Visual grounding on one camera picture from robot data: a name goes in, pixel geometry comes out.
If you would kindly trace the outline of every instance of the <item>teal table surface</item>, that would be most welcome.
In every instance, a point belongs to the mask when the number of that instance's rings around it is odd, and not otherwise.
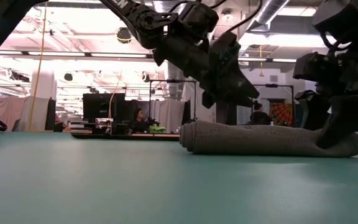
[[[177,142],[0,133],[0,224],[358,223],[358,156],[195,156]]]

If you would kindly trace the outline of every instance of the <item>ductwork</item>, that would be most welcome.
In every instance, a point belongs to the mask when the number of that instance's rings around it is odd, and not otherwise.
[[[290,0],[267,0],[255,19],[249,24],[247,32],[267,32],[270,29],[270,22],[277,16]]]

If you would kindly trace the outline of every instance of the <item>curtain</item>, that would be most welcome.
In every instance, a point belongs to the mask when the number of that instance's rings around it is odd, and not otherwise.
[[[6,131],[12,131],[15,121],[21,118],[26,101],[28,98],[0,97],[0,120],[7,125]]]
[[[34,110],[32,113],[32,129],[30,129],[30,114],[32,107],[32,96],[28,97],[25,101],[23,112],[20,117],[19,125],[17,126],[18,131],[45,131],[45,124],[47,120],[48,104],[49,99],[36,98],[34,101]]]
[[[164,100],[160,102],[159,122],[165,127],[166,133],[176,132],[181,126],[185,102],[176,100]]]
[[[152,100],[150,102],[150,117],[155,119],[156,121],[160,121],[160,101]]]
[[[250,121],[251,108],[237,106],[237,124],[247,124]]]

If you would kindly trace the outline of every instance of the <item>yellow object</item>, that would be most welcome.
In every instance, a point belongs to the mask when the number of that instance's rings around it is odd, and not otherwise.
[[[121,70],[121,73],[119,74],[118,81],[117,81],[117,85],[116,85],[116,88],[114,89],[114,93],[112,94],[112,96],[111,96],[111,98],[110,98],[108,120],[111,119],[111,102],[112,102],[112,99],[114,98],[114,94],[116,94],[119,81],[121,80],[121,75],[122,75],[122,70]]]
[[[48,8],[48,2],[45,2],[44,26],[42,27],[42,41],[41,41],[40,62],[39,62],[39,64],[38,64],[37,78],[35,79],[34,96],[33,96],[33,98],[32,98],[32,102],[31,102],[30,122],[29,122],[30,131],[33,131],[33,130],[32,130],[32,114],[33,114],[33,112],[34,112],[35,97],[37,97],[37,89],[38,89],[38,81],[39,81],[40,72],[41,72],[42,57],[44,56],[45,26],[46,26],[46,24],[47,24],[47,8]]]
[[[129,39],[122,39],[122,38],[117,37],[117,40],[121,40],[121,41],[130,41],[130,40],[132,40],[132,38],[129,38]]]

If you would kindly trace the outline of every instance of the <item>gray towel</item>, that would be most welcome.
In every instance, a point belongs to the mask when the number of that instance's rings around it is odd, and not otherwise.
[[[358,134],[329,149],[315,142],[319,131],[283,126],[228,126],[196,121],[180,128],[180,144],[193,154],[350,157],[358,155]]]

